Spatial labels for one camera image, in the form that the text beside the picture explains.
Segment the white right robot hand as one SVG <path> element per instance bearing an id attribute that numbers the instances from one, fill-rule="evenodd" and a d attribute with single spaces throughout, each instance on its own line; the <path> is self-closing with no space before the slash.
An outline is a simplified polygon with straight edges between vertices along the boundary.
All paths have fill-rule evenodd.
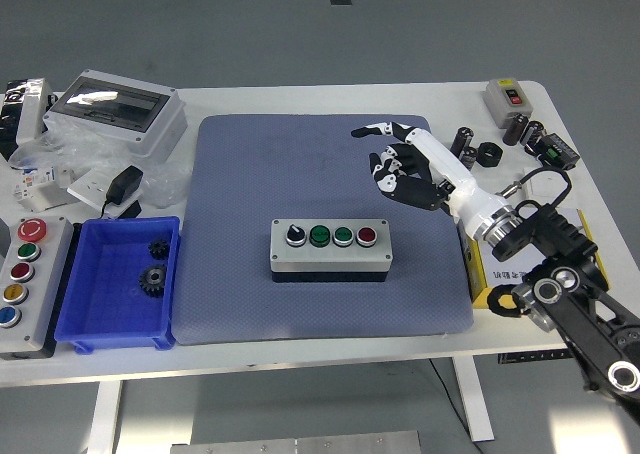
<path id="1" fill-rule="evenodd" d="M 506 199 L 481 189 L 471 172 L 428 130 L 386 122 L 355 129 L 351 135 L 397 140 L 382 154 L 369 155 L 371 175 L 385 197 L 426 210 L 443 208 L 475 240 L 488 242 L 509 232 L 513 208 Z"/>

